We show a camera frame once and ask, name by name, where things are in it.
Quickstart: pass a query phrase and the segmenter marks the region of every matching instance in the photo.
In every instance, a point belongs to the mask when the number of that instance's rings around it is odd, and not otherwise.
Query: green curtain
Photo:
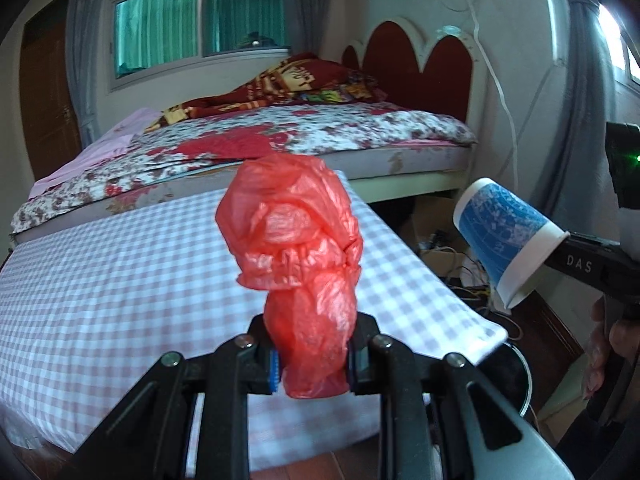
[[[127,0],[116,6],[116,73],[197,56],[196,0]]]
[[[206,54],[287,44],[282,0],[205,0],[204,24]]]
[[[118,4],[116,74],[197,56],[196,2],[127,0]],[[203,24],[205,55],[287,44],[282,0],[204,0]]]

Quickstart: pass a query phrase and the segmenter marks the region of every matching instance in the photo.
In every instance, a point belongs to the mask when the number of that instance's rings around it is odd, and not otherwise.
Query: white headboard frame
[[[425,38],[424,34],[421,33],[421,31],[410,20],[402,18],[401,16],[389,18],[380,23],[383,22],[393,22],[402,28],[414,48],[418,68],[421,71],[424,70],[427,60],[431,55],[431,51],[442,38],[445,36],[454,36],[462,42],[466,50],[469,52],[473,62],[466,124],[468,124],[468,126],[478,134],[482,124],[482,113],[485,106],[486,86],[489,71],[473,36],[454,25],[443,25],[433,34],[430,34]],[[360,66],[362,66],[362,62],[364,60],[366,46],[369,44],[369,40],[380,23],[376,24],[376,26],[369,31],[364,42],[349,42],[349,46],[353,47],[356,56],[358,57],[358,63]]]

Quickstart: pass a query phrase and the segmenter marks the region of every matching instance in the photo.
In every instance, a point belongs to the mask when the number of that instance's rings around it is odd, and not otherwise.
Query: cardboard box
[[[431,272],[444,280],[460,277],[460,266],[463,265],[465,255],[451,251],[421,251],[420,259]]]
[[[432,195],[420,195],[415,199],[414,212],[400,229],[400,237],[415,253],[430,241],[436,231],[447,235],[446,245],[464,253],[468,244],[453,225],[456,201]]]

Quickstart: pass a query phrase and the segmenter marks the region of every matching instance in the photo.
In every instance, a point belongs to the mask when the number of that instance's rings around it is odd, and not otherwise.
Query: human hand
[[[593,304],[591,319],[597,325],[591,333],[585,353],[589,360],[582,380],[582,396],[591,399],[604,383],[604,367],[613,350],[633,362],[640,345],[640,322],[620,320],[611,327],[609,339],[604,335],[604,298]]]

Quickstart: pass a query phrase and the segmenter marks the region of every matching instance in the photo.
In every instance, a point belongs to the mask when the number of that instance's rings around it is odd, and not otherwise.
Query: red blanket
[[[165,110],[146,131],[187,119],[269,105],[374,103],[384,100],[375,79],[339,63],[298,54],[268,68],[228,94],[201,97]]]

